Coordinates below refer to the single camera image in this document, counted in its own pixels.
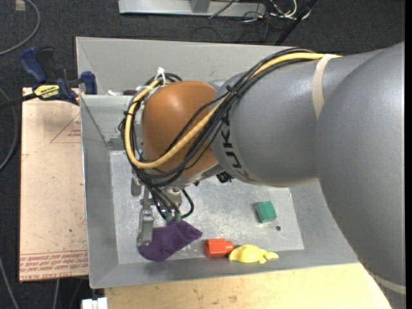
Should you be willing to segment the pale grey metal gripper finger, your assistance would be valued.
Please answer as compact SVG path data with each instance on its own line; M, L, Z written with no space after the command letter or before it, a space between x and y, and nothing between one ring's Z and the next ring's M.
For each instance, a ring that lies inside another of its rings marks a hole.
M155 218L151 209L141 209L138 224L138 244L148 245L153 239Z

